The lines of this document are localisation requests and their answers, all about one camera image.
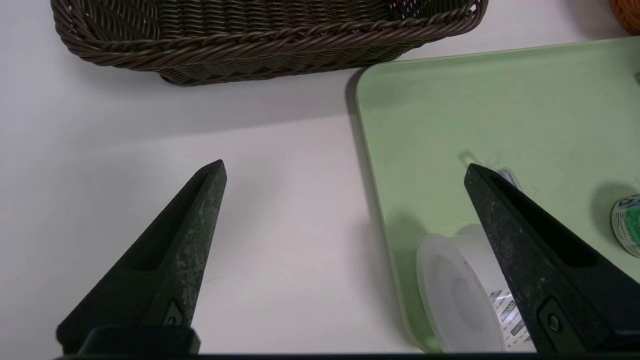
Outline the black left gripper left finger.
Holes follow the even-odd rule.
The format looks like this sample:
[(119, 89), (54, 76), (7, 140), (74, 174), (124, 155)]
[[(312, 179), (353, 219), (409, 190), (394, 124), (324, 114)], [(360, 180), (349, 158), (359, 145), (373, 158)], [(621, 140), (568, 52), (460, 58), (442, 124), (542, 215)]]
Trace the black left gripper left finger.
[(64, 353), (198, 353), (192, 329), (227, 184), (201, 167), (57, 326)]

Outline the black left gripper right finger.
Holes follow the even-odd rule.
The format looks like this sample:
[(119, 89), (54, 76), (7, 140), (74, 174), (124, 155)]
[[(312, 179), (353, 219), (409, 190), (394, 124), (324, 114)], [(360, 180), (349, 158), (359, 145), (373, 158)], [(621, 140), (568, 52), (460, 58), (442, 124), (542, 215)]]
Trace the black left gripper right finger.
[(637, 281), (496, 171), (464, 186), (538, 353), (638, 353)]

